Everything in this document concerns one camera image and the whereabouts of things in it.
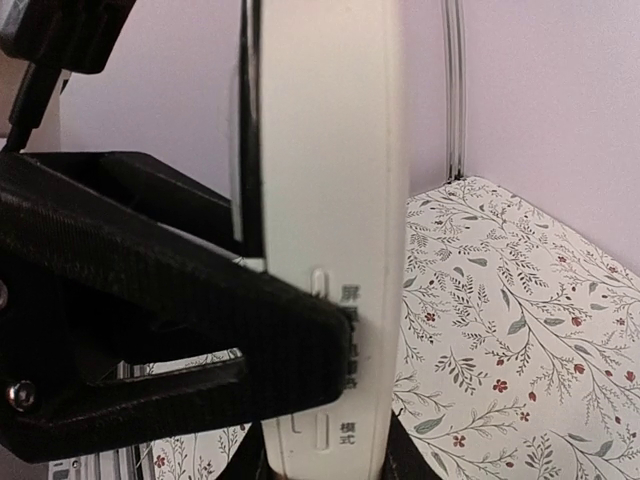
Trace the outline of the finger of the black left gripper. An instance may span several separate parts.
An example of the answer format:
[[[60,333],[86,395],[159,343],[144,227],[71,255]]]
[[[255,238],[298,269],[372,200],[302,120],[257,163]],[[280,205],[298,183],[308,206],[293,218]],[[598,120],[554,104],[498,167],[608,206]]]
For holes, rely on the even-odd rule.
[[[1,442],[39,463],[337,400],[346,312],[1,157]]]
[[[230,199],[149,154],[56,152],[32,157],[159,223],[203,240],[234,238]]]

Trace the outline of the white remote control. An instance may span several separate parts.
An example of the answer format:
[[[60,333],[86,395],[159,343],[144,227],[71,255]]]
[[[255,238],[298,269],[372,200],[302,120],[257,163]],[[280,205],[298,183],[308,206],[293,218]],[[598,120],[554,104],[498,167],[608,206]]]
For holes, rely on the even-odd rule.
[[[266,421],[280,479],[378,479],[401,319],[408,162],[396,1],[246,1],[239,105],[265,249],[247,256],[352,317],[346,390]]]

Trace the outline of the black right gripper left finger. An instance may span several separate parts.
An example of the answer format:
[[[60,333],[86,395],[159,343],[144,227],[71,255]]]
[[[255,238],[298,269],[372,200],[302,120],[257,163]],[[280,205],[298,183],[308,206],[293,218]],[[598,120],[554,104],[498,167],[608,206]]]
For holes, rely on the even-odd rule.
[[[264,480],[268,478],[268,462],[262,424],[253,423],[232,458],[232,478]]]

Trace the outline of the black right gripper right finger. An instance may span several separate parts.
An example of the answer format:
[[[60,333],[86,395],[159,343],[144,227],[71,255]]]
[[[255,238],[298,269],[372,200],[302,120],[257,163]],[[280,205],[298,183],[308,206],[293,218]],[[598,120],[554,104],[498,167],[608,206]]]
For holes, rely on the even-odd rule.
[[[398,416],[392,412],[382,480],[439,480],[418,447],[411,440]]]

